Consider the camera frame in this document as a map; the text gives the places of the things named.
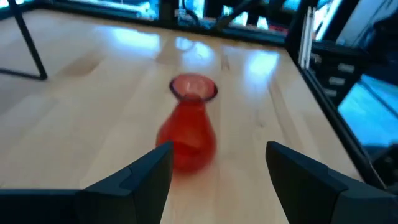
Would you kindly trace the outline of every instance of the wooden table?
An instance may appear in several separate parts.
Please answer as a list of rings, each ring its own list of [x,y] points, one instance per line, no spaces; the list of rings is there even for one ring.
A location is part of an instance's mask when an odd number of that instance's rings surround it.
[[[0,76],[3,188],[84,188],[141,157],[183,72],[218,85],[207,108],[218,152],[199,174],[173,178],[162,223],[287,223],[267,141],[359,178],[285,49],[43,10],[24,17],[50,77]],[[0,30],[0,67],[31,72],[15,22]]]

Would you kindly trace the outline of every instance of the metal frame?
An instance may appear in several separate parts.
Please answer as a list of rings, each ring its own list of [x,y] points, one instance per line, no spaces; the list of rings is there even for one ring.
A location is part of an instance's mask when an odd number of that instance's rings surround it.
[[[26,27],[26,23],[22,16],[21,10],[19,10],[19,6],[15,2],[15,0],[8,0],[8,4],[9,4],[10,10],[18,24],[18,27],[21,30],[22,36],[24,37],[24,40],[25,40],[26,45],[29,49],[29,52],[33,58],[33,61],[36,64],[36,67],[39,71],[39,75],[33,75],[33,74],[29,74],[29,73],[24,73],[24,72],[13,71],[13,70],[6,69],[6,68],[0,68],[0,73],[6,74],[6,75],[14,75],[17,77],[30,78],[33,80],[46,80],[47,73],[45,72],[43,63],[40,59],[39,53],[37,52],[36,46],[33,42],[33,39],[30,36],[29,30]]]
[[[62,11],[67,13],[84,14],[86,16],[100,17],[103,19],[111,19],[121,22],[130,22],[136,24],[144,24],[147,26],[155,26],[166,29],[180,30],[184,32],[192,32],[196,34],[211,35],[215,37],[222,37],[225,39],[240,40],[245,42],[255,42],[258,44],[266,45],[276,45],[279,47],[285,47],[290,54],[292,60],[296,64],[298,70],[302,74],[304,80],[306,81],[309,89],[314,95],[316,101],[320,105],[320,108],[324,112],[325,116],[329,120],[336,135],[339,137],[340,141],[347,150],[350,158],[355,164],[357,170],[363,177],[364,181],[380,189],[385,189],[381,179],[378,177],[377,173],[373,169],[372,165],[369,163],[366,153],[362,150],[361,145],[355,138],[350,128],[347,126],[343,118],[337,112],[335,106],[331,103],[331,100],[322,91],[320,84],[317,82],[316,78],[304,68],[299,65],[299,51],[301,39],[303,36],[304,20],[307,14],[308,7],[316,7],[318,0],[302,0],[297,12],[294,14],[292,22],[290,23],[289,33],[286,38],[276,37],[274,35],[265,33],[256,33],[250,30],[242,30],[233,27],[219,27],[221,31],[217,29],[205,29],[203,27],[187,27],[178,24],[178,21],[174,19],[175,6],[178,0],[159,0],[160,10],[159,13],[160,20],[149,21],[144,19],[134,18],[134,13],[120,10],[120,9],[108,9],[106,7],[95,6],[91,4],[84,4],[81,2],[67,2],[67,0],[57,0],[56,2],[40,2],[36,4],[37,8],[50,9],[56,11]],[[206,10],[205,15],[210,16],[215,15],[220,10],[220,7],[212,12],[211,10]],[[310,51],[308,48],[310,44],[307,44],[307,55]]]

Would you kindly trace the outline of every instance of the black metal rod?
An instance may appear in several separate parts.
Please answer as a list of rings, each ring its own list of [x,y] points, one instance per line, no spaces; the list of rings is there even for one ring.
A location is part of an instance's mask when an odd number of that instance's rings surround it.
[[[205,17],[218,18],[223,13],[223,2],[205,1]]]
[[[6,69],[6,68],[0,68],[0,73],[7,74],[7,75],[14,75],[17,77],[22,77],[22,78],[30,78],[33,80],[42,80],[40,78],[40,75],[32,75],[32,74],[28,74],[28,73],[24,73],[24,72],[17,72],[17,71],[13,71],[13,70]]]
[[[17,21],[18,27],[21,30],[22,36],[25,39],[25,42],[29,49],[29,52],[32,55],[32,58],[36,64],[36,67],[39,70],[39,73],[40,73],[39,79],[40,80],[47,79],[47,72],[45,72],[45,69],[44,69],[43,63],[40,59],[39,53],[37,52],[36,46],[33,42],[33,39],[30,36],[29,30],[26,27],[26,23],[24,21],[24,18],[22,17],[22,13],[18,8],[17,3],[15,2],[15,0],[8,0],[8,4],[9,4],[10,9],[15,17],[15,20]]]
[[[259,16],[255,15],[253,13],[249,13],[248,16],[248,21],[246,22],[246,25],[254,25],[257,26],[257,23],[259,22]]]

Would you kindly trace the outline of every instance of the red vase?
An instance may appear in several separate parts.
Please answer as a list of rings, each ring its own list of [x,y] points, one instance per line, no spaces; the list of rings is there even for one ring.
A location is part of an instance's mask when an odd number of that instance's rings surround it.
[[[196,172],[209,164],[216,152],[216,136],[206,112],[206,102],[217,94],[209,78],[184,74],[170,82],[179,100],[157,133],[156,146],[174,143],[174,170]]]

